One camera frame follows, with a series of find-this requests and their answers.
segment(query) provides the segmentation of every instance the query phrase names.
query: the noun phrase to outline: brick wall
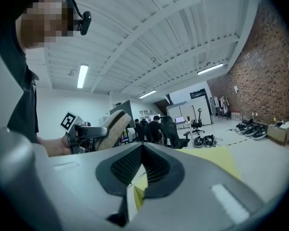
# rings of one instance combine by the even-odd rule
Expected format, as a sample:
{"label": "brick wall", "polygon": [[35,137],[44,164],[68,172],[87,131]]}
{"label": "brick wall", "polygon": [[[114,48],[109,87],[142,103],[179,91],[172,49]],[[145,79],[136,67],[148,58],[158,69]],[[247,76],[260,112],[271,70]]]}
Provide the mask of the brick wall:
{"label": "brick wall", "polygon": [[256,121],[289,120],[289,32],[275,8],[263,1],[249,38],[234,66],[224,76],[208,81],[212,96],[225,95],[230,110]]}

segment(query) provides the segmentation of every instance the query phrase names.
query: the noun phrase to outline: black and white square marker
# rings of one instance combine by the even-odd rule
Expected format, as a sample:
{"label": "black and white square marker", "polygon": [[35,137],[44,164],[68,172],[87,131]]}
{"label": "black and white square marker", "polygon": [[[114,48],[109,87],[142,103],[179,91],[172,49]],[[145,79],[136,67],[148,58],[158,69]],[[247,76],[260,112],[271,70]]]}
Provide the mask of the black and white square marker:
{"label": "black and white square marker", "polygon": [[61,122],[61,126],[64,129],[68,130],[70,126],[73,124],[75,119],[76,119],[76,116],[68,112],[66,116],[64,117],[63,121]]}

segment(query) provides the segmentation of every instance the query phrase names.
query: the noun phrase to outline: hand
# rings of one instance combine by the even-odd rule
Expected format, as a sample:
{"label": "hand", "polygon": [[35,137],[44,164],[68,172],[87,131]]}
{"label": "hand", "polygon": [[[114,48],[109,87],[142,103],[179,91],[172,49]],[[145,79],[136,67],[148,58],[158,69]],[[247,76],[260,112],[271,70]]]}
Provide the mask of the hand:
{"label": "hand", "polygon": [[68,146],[68,140],[66,135],[56,140],[44,140],[37,137],[37,141],[40,145],[45,147],[49,157],[71,154],[71,149]]}

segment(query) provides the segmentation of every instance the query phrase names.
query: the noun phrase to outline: fluorescent light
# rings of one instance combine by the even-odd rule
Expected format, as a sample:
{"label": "fluorescent light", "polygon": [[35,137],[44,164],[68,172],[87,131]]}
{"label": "fluorescent light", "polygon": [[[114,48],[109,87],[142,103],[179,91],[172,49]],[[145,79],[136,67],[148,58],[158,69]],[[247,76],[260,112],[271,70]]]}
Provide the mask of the fluorescent light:
{"label": "fluorescent light", "polygon": [[85,81],[85,77],[86,77],[87,71],[88,71],[88,65],[82,64],[80,66],[80,71],[79,71],[79,75],[78,75],[77,88],[82,88],[83,87],[83,83]]}
{"label": "fluorescent light", "polygon": [[199,72],[198,72],[198,75],[204,74],[204,73],[206,73],[206,72],[208,72],[208,71],[211,71],[211,70],[213,70],[213,69],[215,69],[215,68],[218,68],[218,67],[221,67],[221,66],[223,66],[223,64],[218,64],[218,65],[216,65],[216,66],[209,67],[209,68],[207,68],[207,69],[205,69],[205,70],[199,71]]}
{"label": "fluorescent light", "polygon": [[147,93],[147,94],[145,94],[144,96],[141,96],[141,97],[139,97],[139,98],[144,98],[144,97],[149,96],[150,94],[152,94],[152,93],[154,93],[154,92],[156,92],[156,90],[153,90],[153,91],[151,91],[151,92],[149,92],[149,93]]}

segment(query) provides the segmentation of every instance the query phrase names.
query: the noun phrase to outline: person in black shirt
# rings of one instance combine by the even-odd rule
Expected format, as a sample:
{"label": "person in black shirt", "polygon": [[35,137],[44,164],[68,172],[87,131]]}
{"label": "person in black shirt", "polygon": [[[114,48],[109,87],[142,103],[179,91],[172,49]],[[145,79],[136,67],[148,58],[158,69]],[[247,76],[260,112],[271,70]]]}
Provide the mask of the person in black shirt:
{"label": "person in black shirt", "polygon": [[160,124],[158,122],[159,120],[160,120],[159,116],[155,115],[153,117],[153,121],[151,121],[149,123],[150,131],[151,131],[154,142],[159,142],[160,139],[162,138],[162,132],[160,130]]}
{"label": "person in black shirt", "polygon": [[0,55],[24,91],[8,128],[25,135],[32,143],[43,145],[49,156],[70,154],[71,151],[66,136],[56,140],[37,137],[35,80],[39,78],[26,64],[26,51],[44,47],[44,43],[54,41],[56,36],[72,35],[69,30],[74,28],[77,17],[75,8],[71,8],[67,0],[39,0],[31,4],[16,22],[0,29]]}

